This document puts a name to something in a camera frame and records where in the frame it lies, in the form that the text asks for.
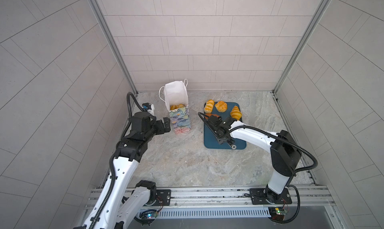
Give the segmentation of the round fake bun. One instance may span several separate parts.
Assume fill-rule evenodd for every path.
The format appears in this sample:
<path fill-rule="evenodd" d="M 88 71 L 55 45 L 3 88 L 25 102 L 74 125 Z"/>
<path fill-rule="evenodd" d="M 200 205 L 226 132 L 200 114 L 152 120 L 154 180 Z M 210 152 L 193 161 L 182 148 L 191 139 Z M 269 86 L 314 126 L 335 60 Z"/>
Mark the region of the round fake bun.
<path fill-rule="evenodd" d="M 216 110 L 217 110 L 218 112 L 220 112 L 220 113 L 224 113 L 224 112 L 227 111 L 227 109 L 228 109 L 228 105 L 227 105 L 227 103 L 224 102 L 224 101 L 219 101 L 219 102 L 217 102 L 217 103 L 215 104 L 215 108 L 216 108 Z"/>

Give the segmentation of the yellow striped fake croissant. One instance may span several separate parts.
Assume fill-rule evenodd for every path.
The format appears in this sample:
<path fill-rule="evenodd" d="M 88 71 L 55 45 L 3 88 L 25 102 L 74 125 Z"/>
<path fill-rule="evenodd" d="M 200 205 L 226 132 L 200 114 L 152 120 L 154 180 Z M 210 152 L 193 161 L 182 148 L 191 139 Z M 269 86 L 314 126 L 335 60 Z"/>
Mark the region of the yellow striped fake croissant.
<path fill-rule="evenodd" d="M 234 119 L 236 119 L 236 120 L 240 120 L 240 119 L 241 119 L 241 117 L 242 117 L 242 113 L 241 113 L 241 111 L 240 111 L 240 109 L 239 109 L 238 106 L 235 105 L 235 106 L 232 108 L 232 110 L 231 110 L 231 112 L 230 112 L 230 116 L 231 116 L 231 118 L 234 118 Z"/>

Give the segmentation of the floral paper bag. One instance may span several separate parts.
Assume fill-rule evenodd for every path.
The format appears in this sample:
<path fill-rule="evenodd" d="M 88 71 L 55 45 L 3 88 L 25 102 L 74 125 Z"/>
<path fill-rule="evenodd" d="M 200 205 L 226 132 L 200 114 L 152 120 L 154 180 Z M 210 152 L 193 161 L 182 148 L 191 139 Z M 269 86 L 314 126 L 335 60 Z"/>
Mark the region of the floral paper bag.
<path fill-rule="evenodd" d="M 192 129 L 187 85 L 185 79 L 170 82 L 159 89 L 159 98 L 166 105 L 175 134 L 188 133 Z"/>

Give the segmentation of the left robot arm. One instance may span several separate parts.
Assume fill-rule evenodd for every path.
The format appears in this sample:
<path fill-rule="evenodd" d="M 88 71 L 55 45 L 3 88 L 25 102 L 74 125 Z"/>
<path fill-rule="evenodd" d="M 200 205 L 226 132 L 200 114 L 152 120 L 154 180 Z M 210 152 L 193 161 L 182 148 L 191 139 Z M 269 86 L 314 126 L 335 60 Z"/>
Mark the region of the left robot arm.
<path fill-rule="evenodd" d="M 139 182 L 128 199 L 122 200 L 148 143 L 154 136 L 170 132 L 171 120 L 158 120 L 140 111 L 130 118 L 130 124 L 130 132 L 117 143 L 110 158 L 110 174 L 82 229 L 126 229 L 144 205 L 156 201 L 156 183 L 150 181 Z"/>

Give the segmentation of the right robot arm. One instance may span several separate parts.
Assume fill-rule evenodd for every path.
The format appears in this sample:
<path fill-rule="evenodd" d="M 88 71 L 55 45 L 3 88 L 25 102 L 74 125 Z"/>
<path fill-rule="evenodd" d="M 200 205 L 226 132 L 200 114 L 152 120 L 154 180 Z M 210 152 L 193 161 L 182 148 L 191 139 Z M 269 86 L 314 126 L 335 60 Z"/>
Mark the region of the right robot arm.
<path fill-rule="evenodd" d="M 284 189 L 292 181 L 302 157 L 290 134 L 284 130 L 280 133 L 263 131 L 231 117 L 222 120 L 220 116 L 203 114 L 201 119 L 219 144 L 236 149 L 235 140 L 240 139 L 270 153 L 274 171 L 261 198 L 270 204 L 280 204 Z"/>

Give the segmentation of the teal tray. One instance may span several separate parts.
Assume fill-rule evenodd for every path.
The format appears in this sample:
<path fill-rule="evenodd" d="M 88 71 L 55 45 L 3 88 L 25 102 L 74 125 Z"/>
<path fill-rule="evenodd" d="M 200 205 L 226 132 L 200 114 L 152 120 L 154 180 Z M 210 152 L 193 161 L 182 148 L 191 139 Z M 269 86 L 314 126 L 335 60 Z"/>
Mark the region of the teal tray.
<path fill-rule="evenodd" d="M 221 117 L 222 121 L 226 121 L 231 117 L 230 112 L 236 106 L 240 110 L 240 106 L 236 102 L 226 102 L 227 110 L 225 112 L 219 112 L 216 109 L 216 106 L 213 106 L 212 115 L 216 117 Z M 208 149 L 233 149 L 236 147 L 236 150 L 243 150 L 247 147 L 247 143 L 241 139 L 232 139 L 230 144 L 225 139 L 228 139 L 229 135 L 225 138 L 218 138 L 214 131 L 212 131 L 206 124 L 204 124 L 204 146 Z"/>

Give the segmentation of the left circuit board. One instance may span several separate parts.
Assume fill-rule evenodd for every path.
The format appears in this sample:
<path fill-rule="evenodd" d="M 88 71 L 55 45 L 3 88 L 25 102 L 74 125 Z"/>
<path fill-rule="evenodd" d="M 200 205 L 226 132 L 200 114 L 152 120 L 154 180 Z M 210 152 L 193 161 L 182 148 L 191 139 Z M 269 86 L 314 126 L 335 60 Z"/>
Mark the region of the left circuit board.
<path fill-rule="evenodd" d="M 141 220 L 154 220 L 159 215 L 158 210 L 146 210 L 140 214 Z"/>

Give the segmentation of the circuit board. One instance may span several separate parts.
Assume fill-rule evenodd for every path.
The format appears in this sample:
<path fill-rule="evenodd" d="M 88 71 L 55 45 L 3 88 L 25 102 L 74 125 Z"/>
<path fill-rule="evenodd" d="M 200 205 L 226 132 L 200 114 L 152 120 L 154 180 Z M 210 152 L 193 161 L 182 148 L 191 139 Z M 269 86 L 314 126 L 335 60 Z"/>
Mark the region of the circuit board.
<path fill-rule="evenodd" d="M 141 220 L 154 220 L 159 215 L 158 210 L 146 210 L 140 214 Z"/>
<path fill-rule="evenodd" d="M 282 222 L 285 219 L 285 216 L 289 213 L 289 209 L 285 209 L 283 207 L 270 207 L 269 213 L 271 215 L 270 220 Z"/>

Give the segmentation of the right circuit board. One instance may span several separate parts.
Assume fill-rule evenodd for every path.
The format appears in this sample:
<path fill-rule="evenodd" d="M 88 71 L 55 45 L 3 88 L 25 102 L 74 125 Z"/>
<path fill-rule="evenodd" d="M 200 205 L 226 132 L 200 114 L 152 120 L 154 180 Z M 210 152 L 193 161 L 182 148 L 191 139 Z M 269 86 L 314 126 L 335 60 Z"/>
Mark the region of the right circuit board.
<path fill-rule="evenodd" d="M 289 213 L 289 209 L 285 209 L 283 207 L 270 207 L 269 213 L 271 215 L 270 220 L 282 222 L 285 219 L 285 216 Z"/>

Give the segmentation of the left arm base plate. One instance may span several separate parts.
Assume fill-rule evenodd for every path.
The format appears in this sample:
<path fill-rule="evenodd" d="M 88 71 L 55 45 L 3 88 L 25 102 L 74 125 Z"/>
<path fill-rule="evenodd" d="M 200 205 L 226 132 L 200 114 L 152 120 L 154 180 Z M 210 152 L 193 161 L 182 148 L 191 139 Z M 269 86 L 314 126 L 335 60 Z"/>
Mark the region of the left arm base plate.
<path fill-rule="evenodd" d="M 172 191 L 167 190 L 157 190 L 155 201 L 151 204 L 145 204 L 145 207 L 160 207 L 160 206 L 169 206 L 171 200 Z"/>

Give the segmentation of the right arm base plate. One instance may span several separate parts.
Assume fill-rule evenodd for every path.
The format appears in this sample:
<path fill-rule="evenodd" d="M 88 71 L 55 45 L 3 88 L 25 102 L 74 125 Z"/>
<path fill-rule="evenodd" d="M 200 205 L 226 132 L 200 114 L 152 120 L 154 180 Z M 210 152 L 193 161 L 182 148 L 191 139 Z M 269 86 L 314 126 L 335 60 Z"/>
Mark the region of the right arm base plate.
<path fill-rule="evenodd" d="M 249 195 L 253 205 L 292 204 L 292 198 L 287 188 L 281 194 L 276 194 L 273 191 L 266 194 L 265 189 L 250 189 Z"/>

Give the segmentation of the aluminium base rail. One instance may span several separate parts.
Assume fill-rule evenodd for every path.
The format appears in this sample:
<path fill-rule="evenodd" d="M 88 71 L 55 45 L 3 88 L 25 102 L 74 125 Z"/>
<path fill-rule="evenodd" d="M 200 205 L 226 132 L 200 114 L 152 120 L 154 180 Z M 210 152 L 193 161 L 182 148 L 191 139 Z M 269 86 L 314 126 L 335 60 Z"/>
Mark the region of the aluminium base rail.
<path fill-rule="evenodd" d="M 278 204 L 270 204 L 264 199 L 246 197 L 250 189 L 265 190 L 265 186 L 238 187 L 173 187 L 169 199 L 165 199 L 166 209 L 186 208 L 253 208 L 281 207 L 293 209 L 300 198 L 301 206 L 334 206 L 336 203 L 326 186 L 297 185 L 298 193 L 289 188 Z"/>

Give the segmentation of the left corner aluminium post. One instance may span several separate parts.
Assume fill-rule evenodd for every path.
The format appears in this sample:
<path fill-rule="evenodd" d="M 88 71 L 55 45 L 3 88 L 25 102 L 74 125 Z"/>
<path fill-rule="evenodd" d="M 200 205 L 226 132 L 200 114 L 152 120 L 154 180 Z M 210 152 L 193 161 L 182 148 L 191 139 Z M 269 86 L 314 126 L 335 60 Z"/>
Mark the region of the left corner aluminium post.
<path fill-rule="evenodd" d="M 105 36 L 105 38 L 106 38 L 106 40 L 107 40 L 107 42 L 108 42 L 108 44 L 109 44 L 109 46 L 111 48 L 111 51 L 112 51 L 114 57 L 117 60 L 117 63 L 121 67 L 121 69 L 122 69 L 122 71 L 123 71 L 123 73 L 124 73 L 128 83 L 129 83 L 130 87 L 133 90 L 133 93 L 135 95 L 137 95 L 138 91 L 137 91 L 137 89 L 136 89 L 136 87 L 134 85 L 134 82 L 133 82 L 133 80 L 132 80 L 132 78 L 131 78 L 131 76 L 130 76 L 130 74 L 128 72 L 127 66 L 126 66 L 126 64 L 125 64 L 125 62 L 124 62 L 124 60 L 123 60 L 123 58 L 122 58 L 122 56 L 121 56 L 121 54 L 119 52 L 117 44 L 116 44 L 116 42 L 115 42 L 115 40 L 114 40 L 114 38 L 113 38 L 113 36 L 111 34 L 111 31 L 110 31 L 110 29 L 109 29 L 109 27 L 107 25 L 107 21 L 106 21 L 103 13 L 101 11 L 101 8 L 100 8 L 97 0 L 87 0 L 87 1 L 88 1 L 89 5 L 91 7 L 91 10 L 93 11 L 93 13 L 94 13 L 94 15 L 96 17 L 96 20 L 99 23 L 101 31 L 104 34 L 104 36 Z"/>

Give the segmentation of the corner aluminium post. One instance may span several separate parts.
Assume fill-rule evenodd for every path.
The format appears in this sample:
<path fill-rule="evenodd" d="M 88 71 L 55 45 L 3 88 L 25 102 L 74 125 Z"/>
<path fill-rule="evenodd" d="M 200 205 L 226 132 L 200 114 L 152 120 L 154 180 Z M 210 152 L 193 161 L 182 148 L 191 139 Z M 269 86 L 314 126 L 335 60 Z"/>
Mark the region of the corner aluminium post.
<path fill-rule="evenodd" d="M 130 74 L 128 72 L 127 66 L 126 66 L 126 64 L 125 64 L 125 62 L 124 62 L 124 60 L 123 60 L 123 58 L 122 58 L 122 56 L 121 56 L 121 54 L 119 52 L 117 44 L 116 44 L 116 42 L 115 42 L 115 40 L 114 40 L 114 38 L 113 38 L 113 36 L 111 34 L 111 31 L 110 31 L 110 29 L 109 29 L 109 27 L 107 25 L 107 21 L 106 21 L 103 13 L 101 11 L 101 8 L 100 8 L 97 0 L 87 0 L 87 1 L 88 1 L 89 5 L 91 7 L 91 10 L 93 11 L 93 13 L 94 13 L 94 15 L 96 17 L 96 20 L 99 23 L 101 31 L 104 34 L 104 36 L 105 36 L 105 38 L 106 38 L 106 40 L 107 40 L 107 42 L 108 42 L 108 44 L 109 44 L 109 46 L 111 48 L 111 51 L 112 51 L 114 57 L 117 60 L 117 63 L 121 67 L 121 69 L 122 69 L 122 71 L 123 71 L 123 73 L 124 73 L 128 83 L 129 83 L 130 87 L 133 90 L 133 93 L 135 95 L 137 95 L 138 91 L 137 91 L 137 89 L 136 89 L 136 87 L 134 85 L 134 82 L 133 82 L 133 80 L 132 80 L 132 78 L 131 78 L 131 76 L 130 76 Z"/>
<path fill-rule="evenodd" d="M 319 3 L 319 6 L 317 7 L 314 15 L 312 16 L 302 38 L 300 39 L 294 53 L 292 54 L 288 64 L 286 65 L 279 81 L 277 82 L 276 87 L 273 90 L 273 94 L 277 95 L 278 91 L 282 87 L 285 79 L 289 75 L 291 69 L 295 65 L 297 59 L 299 58 L 300 54 L 302 53 L 304 47 L 306 46 L 307 42 L 309 41 L 310 37 L 312 36 L 316 26 L 320 22 L 322 16 L 324 15 L 325 11 L 327 10 L 329 4 L 332 0 L 321 0 Z"/>

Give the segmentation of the right corner aluminium post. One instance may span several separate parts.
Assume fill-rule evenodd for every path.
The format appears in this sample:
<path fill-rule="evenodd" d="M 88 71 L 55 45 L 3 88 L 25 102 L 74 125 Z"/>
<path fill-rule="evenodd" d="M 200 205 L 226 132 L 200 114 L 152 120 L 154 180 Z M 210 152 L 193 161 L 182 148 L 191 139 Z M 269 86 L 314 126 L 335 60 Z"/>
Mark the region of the right corner aluminium post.
<path fill-rule="evenodd" d="M 306 46 L 307 42 L 309 41 L 310 37 L 312 36 L 316 26 L 320 22 L 322 16 L 324 15 L 325 11 L 327 10 L 329 4 L 332 0 L 321 0 L 319 3 L 319 6 L 317 7 L 314 15 L 312 16 L 302 38 L 300 39 L 294 53 L 292 54 L 288 64 L 286 65 L 279 81 L 277 82 L 276 87 L 273 90 L 273 94 L 277 95 L 278 91 L 282 87 L 285 79 L 289 75 L 291 69 L 295 65 L 297 59 L 299 58 L 300 54 L 302 53 L 304 47 Z"/>

